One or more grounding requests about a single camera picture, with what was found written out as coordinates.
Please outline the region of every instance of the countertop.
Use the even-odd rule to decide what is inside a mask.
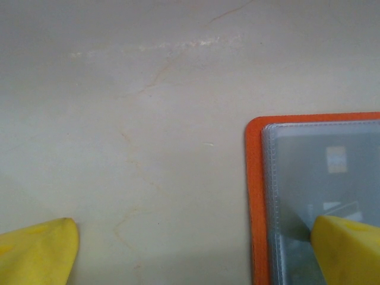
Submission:
[[[243,134],[380,107],[380,3],[0,9],[0,232],[73,217],[69,285],[251,284]]]

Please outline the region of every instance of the marble surface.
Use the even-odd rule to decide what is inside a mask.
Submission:
[[[5,0],[0,232],[73,217],[69,284],[250,284],[243,132],[380,107],[380,3]]]

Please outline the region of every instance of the orange binder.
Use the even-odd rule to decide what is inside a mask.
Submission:
[[[251,215],[253,283],[270,285],[267,215],[262,161],[261,130],[268,124],[297,122],[360,121],[380,119],[380,112],[258,117],[245,131],[246,172]]]

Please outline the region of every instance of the clear plastic cover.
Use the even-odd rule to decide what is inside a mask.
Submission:
[[[262,140],[272,284],[325,285],[310,243],[289,233],[321,214],[380,226],[380,121],[272,124]]]

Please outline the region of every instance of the yellow object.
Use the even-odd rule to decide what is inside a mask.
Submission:
[[[59,218],[0,235],[0,284],[66,284],[78,251],[71,218]]]
[[[380,228],[319,216],[311,244],[328,285],[380,284]]]

